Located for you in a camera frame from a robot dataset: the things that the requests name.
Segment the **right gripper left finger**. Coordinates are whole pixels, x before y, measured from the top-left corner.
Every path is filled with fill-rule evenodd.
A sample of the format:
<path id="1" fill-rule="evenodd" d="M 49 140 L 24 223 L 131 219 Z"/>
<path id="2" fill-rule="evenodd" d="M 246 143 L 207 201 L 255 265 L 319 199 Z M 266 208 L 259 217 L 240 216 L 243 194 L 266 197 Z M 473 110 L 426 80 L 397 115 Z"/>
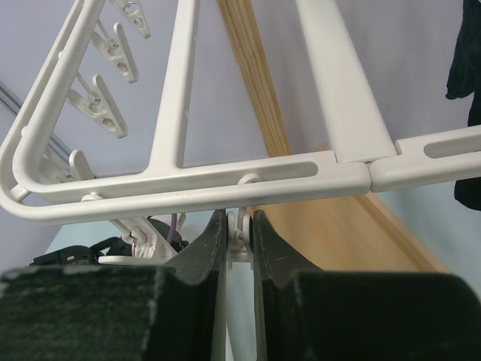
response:
<path id="1" fill-rule="evenodd" d="M 32 265 L 1 276 L 3 360 L 223 360 L 227 216 L 164 265 Z"/>

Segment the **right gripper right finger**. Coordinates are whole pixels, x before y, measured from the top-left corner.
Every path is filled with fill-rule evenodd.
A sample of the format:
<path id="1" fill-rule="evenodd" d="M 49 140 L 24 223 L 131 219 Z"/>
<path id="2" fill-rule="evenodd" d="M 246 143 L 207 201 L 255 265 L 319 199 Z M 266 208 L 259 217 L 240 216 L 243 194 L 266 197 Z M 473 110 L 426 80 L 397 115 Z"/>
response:
<path id="1" fill-rule="evenodd" d="M 480 302 L 458 276 L 327 271 L 252 220 L 260 360 L 478 360 Z"/>

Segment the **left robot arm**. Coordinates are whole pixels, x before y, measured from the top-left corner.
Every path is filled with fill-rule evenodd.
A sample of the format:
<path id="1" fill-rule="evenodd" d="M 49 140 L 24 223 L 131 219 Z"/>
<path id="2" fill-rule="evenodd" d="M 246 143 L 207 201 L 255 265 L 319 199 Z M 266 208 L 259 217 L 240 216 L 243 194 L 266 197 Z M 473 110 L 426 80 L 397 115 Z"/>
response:
<path id="1" fill-rule="evenodd" d="M 153 217 L 148 217 L 147 220 L 173 247 L 175 253 L 179 253 L 189 245 L 189 242 L 184 241 L 176 230 L 177 217 L 172 216 L 170 225 Z M 90 247 L 74 245 L 46 253 L 35 257 L 30 265 L 101 264 L 100 259 L 102 257 L 126 257 L 129 264 L 131 260 L 141 258 L 139 253 L 140 250 L 137 243 L 128 243 L 122 237 L 113 236 Z"/>

